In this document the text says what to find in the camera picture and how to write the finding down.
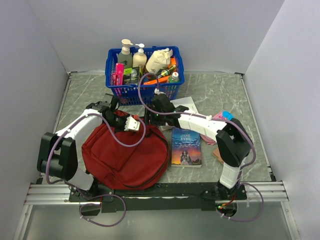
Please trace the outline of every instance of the blue basket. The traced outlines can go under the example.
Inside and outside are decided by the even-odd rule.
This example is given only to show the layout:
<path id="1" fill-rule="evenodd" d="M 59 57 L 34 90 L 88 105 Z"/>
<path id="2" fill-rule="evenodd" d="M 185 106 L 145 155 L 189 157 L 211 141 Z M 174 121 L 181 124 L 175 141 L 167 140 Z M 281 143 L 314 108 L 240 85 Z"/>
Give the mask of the blue basket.
<path id="1" fill-rule="evenodd" d="M 184 64 L 179 53 L 179 48 L 176 46 L 153 46 L 151 48 L 144 48 L 144 53 L 149 59 L 152 53 L 160 49 L 172 49 L 172 57 L 175 57 L 177 72 L 179 73 L 179 82 L 161 83 L 160 92 L 166 93 L 170 100 L 176 99 L 180 88 L 180 85 L 185 82 L 184 76 Z M 105 85 L 110 88 L 114 95 L 118 96 L 121 105 L 140 105 L 141 102 L 138 97 L 138 85 L 114 85 L 112 74 L 116 71 L 116 63 L 118 62 L 118 54 L 121 52 L 121 48 L 112 48 L 109 50 L 108 58 L 105 63 Z M 131 54 L 138 52 L 138 48 L 131 47 Z M 146 104 L 150 104 L 152 98 L 155 96 L 156 85 L 141 85 L 140 93 L 143 101 Z"/>

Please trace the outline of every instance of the gray marble surface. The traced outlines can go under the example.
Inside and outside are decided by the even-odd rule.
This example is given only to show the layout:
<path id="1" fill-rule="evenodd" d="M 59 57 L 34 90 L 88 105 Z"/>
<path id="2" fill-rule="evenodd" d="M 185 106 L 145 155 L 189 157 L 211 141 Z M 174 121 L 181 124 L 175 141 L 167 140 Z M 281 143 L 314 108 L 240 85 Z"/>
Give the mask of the gray marble surface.
<path id="1" fill-rule="evenodd" d="M 241 121 L 253 140 L 257 157 L 253 165 L 246 167 L 242 173 L 242 181 L 270 181 L 266 158 L 259 139 L 257 128 L 248 104 L 240 76 L 229 73 L 216 74 L 185 74 L 185 83 L 180 87 L 177 98 L 191 96 L 199 113 L 215 115 L 226 110 Z M 101 101 L 105 93 L 112 91 L 105 85 L 105 75 L 72 74 L 66 99 L 62 108 L 57 130 L 66 127 L 76 119 L 91 102 Z M 143 115 L 141 105 L 124 106 L 123 111 L 135 115 Z M 171 130 L 163 131 L 171 146 Z M 217 145 L 207 145 L 201 140 L 202 167 L 182 168 L 169 167 L 160 182 L 162 183 L 191 183 L 216 182 L 219 180 L 223 166 L 212 155 Z M 79 166 L 85 168 L 78 149 Z M 252 159 L 252 152 L 246 159 Z"/>

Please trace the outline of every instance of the book cover illustration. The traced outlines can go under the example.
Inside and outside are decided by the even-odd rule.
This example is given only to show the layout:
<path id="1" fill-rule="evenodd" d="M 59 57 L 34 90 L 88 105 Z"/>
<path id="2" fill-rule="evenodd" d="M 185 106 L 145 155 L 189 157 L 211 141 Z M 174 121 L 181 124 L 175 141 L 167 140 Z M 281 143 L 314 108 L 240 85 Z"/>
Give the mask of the book cover illustration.
<path id="1" fill-rule="evenodd" d="M 173 167 L 201 167 L 199 133 L 176 127 L 173 128 L 171 165 Z"/>

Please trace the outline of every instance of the red bag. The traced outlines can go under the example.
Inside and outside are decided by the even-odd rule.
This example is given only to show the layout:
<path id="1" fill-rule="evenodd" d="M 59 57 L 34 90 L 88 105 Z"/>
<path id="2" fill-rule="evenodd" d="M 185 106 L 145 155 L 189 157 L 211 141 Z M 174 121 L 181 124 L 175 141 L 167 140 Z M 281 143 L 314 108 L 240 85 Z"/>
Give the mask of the red bag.
<path id="1" fill-rule="evenodd" d="M 139 132 L 121 131 L 115 136 L 120 142 L 132 145 L 142 134 L 141 126 Z M 116 142 L 107 125 L 101 124 L 82 145 L 82 156 L 89 173 L 117 190 L 151 187 L 167 170 L 170 159 L 168 142 L 153 125 L 146 127 L 145 137 L 139 145 L 125 147 Z"/>

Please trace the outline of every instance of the white pump bottle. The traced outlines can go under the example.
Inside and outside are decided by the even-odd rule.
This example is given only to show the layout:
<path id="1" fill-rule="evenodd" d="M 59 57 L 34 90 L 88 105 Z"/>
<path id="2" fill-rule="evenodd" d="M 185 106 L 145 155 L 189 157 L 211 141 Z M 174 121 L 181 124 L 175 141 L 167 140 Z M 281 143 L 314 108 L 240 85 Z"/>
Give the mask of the white pump bottle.
<path id="1" fill-rule="evenodd" d="M 132 55 L 130 53 L 130 47 L 133 45 L 129 39 L 122 39 L 123 47 L 118 54 L 118 63 L 124 64 L 124 69 L 132 68 Z"/>
<path id="2" fill-rule="evenodd" d="M 132 67 L 140 67 L 142 70 L 144 70 L 147 63 L 147 56 L 144 54 L 145 45 L 143 43 L 140 43 L 136 44 L 136 46 L 139 46 L 139 50 L 133 55 Z"/>

